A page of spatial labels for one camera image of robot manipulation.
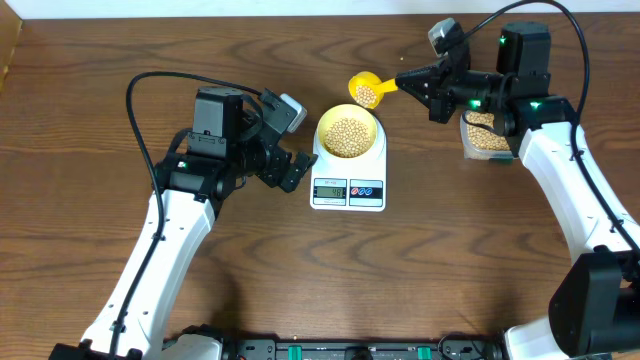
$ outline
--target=clear plastic container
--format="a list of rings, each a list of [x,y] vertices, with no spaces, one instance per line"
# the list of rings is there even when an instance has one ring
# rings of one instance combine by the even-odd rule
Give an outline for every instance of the clear plastic container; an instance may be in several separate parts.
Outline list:
[[[476,160],[513,160],[511,151],[484,150],[475,147],[469,139],[469,126],[462,120],[460,116],[460,135],[462,135],[462,144],[464,145],[464,158]]]

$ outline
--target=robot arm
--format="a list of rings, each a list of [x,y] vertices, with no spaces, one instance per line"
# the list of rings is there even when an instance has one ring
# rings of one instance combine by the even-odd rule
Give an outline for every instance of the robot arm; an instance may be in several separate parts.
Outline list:
[[[581,35],[575,19],[569,18]],[[550,301],[549,316],[507,331],[503,353],[512,360],[566,359],[638,349],[640,228],[595,164],[576,111],[567,99],[548,93],[547,27],[505,25],[498,42],[498,73],[469,70],[467,38],[453,19],[436,24],[429,39],[440,60],[398,74],[396,85],[429,108],[431,121],[447,123],[457,108],[495,115],[490,130],[506,138],[514,157],[521,158],[542,187],[573,263]],[[580,161],[591,179],[583,174]],[[605,212],[594,187],[615,219]],[[629,236],[623,237],[621,228]],[[632,285],[621,289],[623,279]]]
[[[144,359],[161,358],[169,314],[187,268],[215,221],[208,199],[204,202],[194,201],[192,193],[176,190],[165,190],[162,199],[166,216],[165,240],[157,245],[129,304],[125,327],[118,341],[117,354],[122,357],[130,349],[137,349]],[[140,238],[120,280],[98,318],[82,336],[81,343],[89,345],[93,351],[109,352],[114,319],[151,245],[156,221],[158,209],[155,196],[152,196]]]
[[[109,301],[79,347],[58,344],[50,359],[104,359],[109,353],[118,359],[219,357],[220,343],[199,335],[181,338],[162,351],[169,314],[196,249],[213,228],[223,201],[244,186],[246,177],[256,175],[270,187],[291,192],[316,160],[315,155],[298,153],[291,162],[291,153],[278,146],[285,132],[297,129],[306,110],[288,95],[266,89],[259,99],[262,106],[239,90],[198,90],[193,129],[176,134],[153,169],[164,218],[158,218],[154,194],[140,238]],[[251,109],[243,109],[244,103]],[[187,152],[176,153],[184,138]],[[242,185],[236,185],[237,179]],[[158,221],[164,222],[160,241],[154,240]],[[139,269],[144,271],[136,283]],[[133,295],[127,304],[130,289]],[[121,314],[126,315],[119,323]]]
[[[633,288],[620,288],[622,278],[637,281],[637,260],[636,264],[630,261],[635,259],[631,248],[612,228],[572,160],[570,131],[568,122],[542,125],[525,133],[520,148],[522,164],[534,175],[558,218],[574,267],[551,299],[548,316],[505,333],[511,360],[560,360],[638,347],[639,319],[632,314],[637,314],[639,294]],[[601,193],[632,238],[640,239],[640,227],[600,172],[582,128],[577,135],[582,158]]]

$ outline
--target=white baseboard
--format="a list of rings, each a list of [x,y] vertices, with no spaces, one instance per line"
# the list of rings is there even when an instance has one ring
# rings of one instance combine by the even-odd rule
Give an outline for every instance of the white baseboard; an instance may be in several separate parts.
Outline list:
[[[513,0],[7,0],[22,19],[491,13]],[[564,0],[572,12],[640,11],[638,0]],[[555,12],[531,4],[518,12]]]

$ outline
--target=green led light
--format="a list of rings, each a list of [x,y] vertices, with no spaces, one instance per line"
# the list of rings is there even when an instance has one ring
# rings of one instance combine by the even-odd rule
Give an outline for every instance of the green led light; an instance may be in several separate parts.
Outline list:
[[[482,106],[482,101],[480,101],[480,100],[469,100],[469,106],[471,106],[472,109],[477,109],[480,106]]]

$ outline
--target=wall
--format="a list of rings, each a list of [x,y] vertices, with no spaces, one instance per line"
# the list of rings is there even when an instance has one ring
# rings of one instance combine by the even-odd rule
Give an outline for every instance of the wall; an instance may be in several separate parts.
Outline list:
[[[23,19],[490,13],[512,0],[7,0]],[[639,0],[564,0],[574,12],[640,11]],[[545,4],[514,11],[550,12]]]
[[[22,20],[4,0],[0,0],[0,90],[2,90],[4,78],[9,72],[9,64],[18,42],[21,26]]]

